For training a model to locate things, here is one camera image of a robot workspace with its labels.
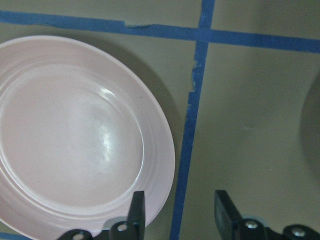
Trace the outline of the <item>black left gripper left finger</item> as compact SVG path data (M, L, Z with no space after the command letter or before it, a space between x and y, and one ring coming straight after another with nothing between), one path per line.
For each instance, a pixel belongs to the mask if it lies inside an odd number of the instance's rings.
M143 240L145 234L145 192L135 191L127 216L107 220L104 224L106 240Z

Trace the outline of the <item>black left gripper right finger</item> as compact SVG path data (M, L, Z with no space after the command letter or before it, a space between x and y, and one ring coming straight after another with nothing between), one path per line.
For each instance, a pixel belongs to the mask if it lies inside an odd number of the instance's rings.
M266 230L257 219L243 217L225 190L214 193L214 219L223 240L265 240Z

